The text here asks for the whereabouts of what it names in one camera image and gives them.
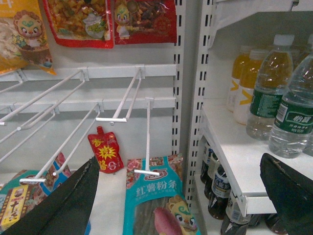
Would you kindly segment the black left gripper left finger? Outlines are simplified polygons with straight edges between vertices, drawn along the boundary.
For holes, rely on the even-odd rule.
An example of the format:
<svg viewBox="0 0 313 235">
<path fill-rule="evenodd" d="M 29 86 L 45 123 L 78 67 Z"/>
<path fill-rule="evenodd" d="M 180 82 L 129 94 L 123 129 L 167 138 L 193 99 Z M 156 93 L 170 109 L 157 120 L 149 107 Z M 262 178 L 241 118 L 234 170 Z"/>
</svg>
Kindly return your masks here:
<svg viewBox="0 0 313 235">
<path fill-rule="evenodd" d="M 83 235 L 97 191 L 99 169 L 93 156 L 3 234 Z"/>
</svg>

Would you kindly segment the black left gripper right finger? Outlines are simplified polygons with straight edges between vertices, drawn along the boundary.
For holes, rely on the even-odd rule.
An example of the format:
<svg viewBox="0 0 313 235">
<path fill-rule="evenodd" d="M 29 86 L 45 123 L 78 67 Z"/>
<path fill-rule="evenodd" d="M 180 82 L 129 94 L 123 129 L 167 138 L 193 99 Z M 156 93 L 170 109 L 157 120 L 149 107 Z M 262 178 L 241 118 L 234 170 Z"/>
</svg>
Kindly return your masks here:
<svg viewBox="0 0 313 235">
<path fill-rule="evenodd" d="M 260 177 L 287 233 L 311 235 L 313 181 L 269 153 L 261 157 Z"/>
</svg>

